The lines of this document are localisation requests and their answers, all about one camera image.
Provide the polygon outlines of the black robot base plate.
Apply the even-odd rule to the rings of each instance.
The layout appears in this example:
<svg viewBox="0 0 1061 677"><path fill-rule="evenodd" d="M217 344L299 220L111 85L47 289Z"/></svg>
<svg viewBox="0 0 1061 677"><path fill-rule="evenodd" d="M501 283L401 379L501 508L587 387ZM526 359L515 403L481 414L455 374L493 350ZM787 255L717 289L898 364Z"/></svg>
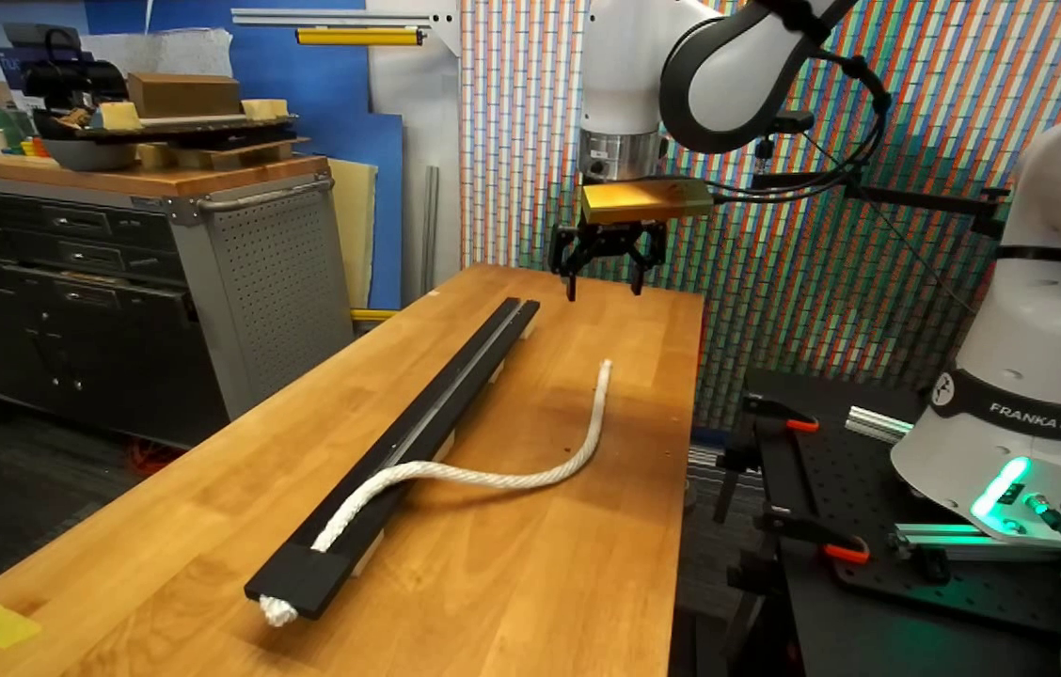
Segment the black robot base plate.
<svg viewBox="0 0 1061 677"><path fill-rule="evenodd" d="M1061 535L984 535L893 468L919 416L910 391L752 371L748 391L820 419L795 436L743 414L766 508L815 513L870 541L866 566L779 536L782 596L804 677L1061 677Z"/></svg>

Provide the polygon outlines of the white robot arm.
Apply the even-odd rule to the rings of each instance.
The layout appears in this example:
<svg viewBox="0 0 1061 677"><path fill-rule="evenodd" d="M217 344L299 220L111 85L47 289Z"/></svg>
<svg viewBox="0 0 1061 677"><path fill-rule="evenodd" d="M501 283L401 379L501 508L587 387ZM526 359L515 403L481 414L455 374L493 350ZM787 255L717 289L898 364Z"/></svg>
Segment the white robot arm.
<svg viewBox="0 0 1061 677"><path fill-rule="evenodd" d="M557 266L662 258L662 225L736 192L671 175L671 141L731 155L800 119L787 92L858 0L587 0L580 46L580 225ZM991 536L1061 545L1061 124L1021 156L991 285L893 468Z"/></svg>

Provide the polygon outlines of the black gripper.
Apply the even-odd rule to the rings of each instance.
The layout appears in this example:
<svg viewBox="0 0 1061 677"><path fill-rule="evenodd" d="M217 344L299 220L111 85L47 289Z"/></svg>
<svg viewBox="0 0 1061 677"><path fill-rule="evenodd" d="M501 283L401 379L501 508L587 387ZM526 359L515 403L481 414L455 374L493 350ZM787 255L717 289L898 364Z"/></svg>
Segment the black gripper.
<svg viewBox="0 0 1061 677"><path fill-rule="evenodd" d="M563 298L577 299L580 269L603 255L629 255L629 285L641 298L647 269L664 258L662 225L570 225L554 234L554 266L563 269Z"/></svg>

